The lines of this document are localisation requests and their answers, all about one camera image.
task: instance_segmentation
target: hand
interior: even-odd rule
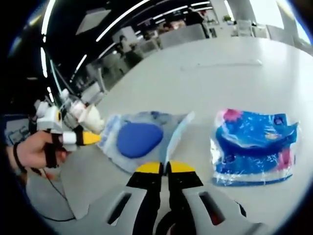
[[[46,167],[44,146],[46,143],[52,143],[52,135],[43,131],[36,132],[17,146],[17,155],[24,167],[44,168]],[[13,156],[13,147],[7,148],[11,166],[17,169],[17,164]],[[68,152],[56,151],[57,164],[63,163],[68,156]]]

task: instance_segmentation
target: pink pattern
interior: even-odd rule
[[[235,109],[227,109],[227,111],[223,115],[223,118],[225,121],[237,121],[237,119],[241,118],[242,114],[243,114],[242,111]]]
[[[291,166],[291,156],[290,156],[290,149],[285,148],[279,153],[278,158],[278,170],[287,169]]]

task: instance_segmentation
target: cable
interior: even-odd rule
[[[49,182],[52,185],[52,187],[67,201],[67,198],[57,189],[57,187],[55,187],[55,185],[52,183],[52,181],[48,178],[48,175],[47,175],[45,169],[43,169],[43,172],[45,173],[45,176],[49,180]],[[61,220],[61,219],[52,219],[52,218],[46,217],[46,216],[44,216],[42,214],[40,214],[40,215],[43,218],[45,218],[45,219],[48,219],[48,220],[51,220],[51,221],[55,221],[55,222],[68,222],[68,221],[76,219],[75,217],[73,217],[73,218],[70,218],[70,219],[63,219],[63,220]]]

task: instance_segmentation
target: blue plastic bag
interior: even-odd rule
[[[109,117],[97,145],[113,163],[129,173],[134,173],[147,162],[166,164],[194,116],[193,112],[171,115],[157,111],[113,115]],[[120,137],[121,132],[127,136]]]
[[[213,183],[264,185],[292,175],[298,123],[289,125],[286,114],[227,109],[217,114],[215,127],[211,141]]]

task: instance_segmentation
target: desk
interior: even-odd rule
[[[262,65],[253,64],[255,60]],[[212,174],[209,135],[219,109],[283,112],[300,120],[302,142],[290,179],[268,186],[218,188],[243,205],[248,219],[274,228],[298,205],[312,178],[312,67],[313,57],[307,53],[269,39],[201,40],[149,56],[97,107],[103,117],[143,110],[173,114],[195,111],[196,117],[173,159],[192,165],[208,183]],[[73,153],[62,170],[66,196],[77,211],[87,198],[125,184],[128,178],[96,146]],[[166,210],[166,203],[162,203],[160,213]]]

